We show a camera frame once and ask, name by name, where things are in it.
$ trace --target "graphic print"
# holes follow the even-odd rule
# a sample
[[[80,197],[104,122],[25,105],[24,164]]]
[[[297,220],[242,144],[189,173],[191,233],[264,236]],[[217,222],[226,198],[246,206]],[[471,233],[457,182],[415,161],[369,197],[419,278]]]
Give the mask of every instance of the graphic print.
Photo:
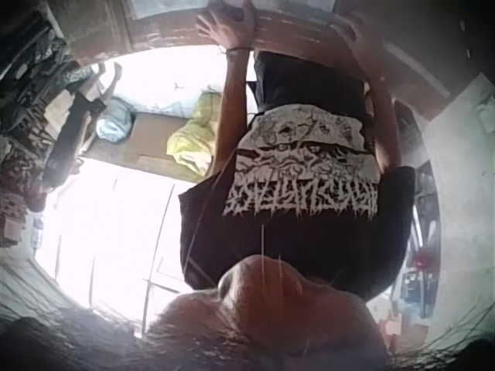
[[[380,173],[364,149],[361,126],[298,104],[257,117],[238,146],[224,215],[351,209],[371,218]]]

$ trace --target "band t-shirt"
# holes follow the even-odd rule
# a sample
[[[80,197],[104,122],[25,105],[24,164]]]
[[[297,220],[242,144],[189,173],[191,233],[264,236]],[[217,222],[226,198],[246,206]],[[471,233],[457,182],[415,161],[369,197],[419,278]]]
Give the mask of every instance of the band t-shirt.
[[[258,115],[226,168],[180,197],[195,289],[253,254],[368,300],[390,286],[411,230],[415,173],[380,174],[362,124],[308,104]]]

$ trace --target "leg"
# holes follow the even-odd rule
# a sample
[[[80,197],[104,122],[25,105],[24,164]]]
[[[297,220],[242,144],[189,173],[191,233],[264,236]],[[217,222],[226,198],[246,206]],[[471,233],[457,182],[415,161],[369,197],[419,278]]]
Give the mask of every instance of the leg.
[[[79,92],[83,94],[85,97],[87,94],[90,92],[91,89],[93,89],[94,85],[99,81],[100,77],[105,73],[105,64],[104,63],[99,63],[98,64],[98,73],[96,75],[93,75],[84,83],[81,85],[79,88]]]
[[[115,66],[114,79],[111,81],[111,84],[108,87],[108,89],[106,89],[106,91],[100,96],[100,100],[105,105],[108,105],[110,103],[110,99],[114,96],[115,87],[117,87],[117,83],[122,77],[122,66],[118,63],[115,63],[114,66]]]

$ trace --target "black t-shirt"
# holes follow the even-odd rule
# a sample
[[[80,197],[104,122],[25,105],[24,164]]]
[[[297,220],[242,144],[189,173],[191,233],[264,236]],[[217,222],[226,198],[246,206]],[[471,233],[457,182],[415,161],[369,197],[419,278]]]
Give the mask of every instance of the black t-shirt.
[[[226,168],[180,197],[194,289],[253,254],[369,300],[390,286],[411,231],[415,173],[380,175],[361,121],[310,104],[257,116]]]

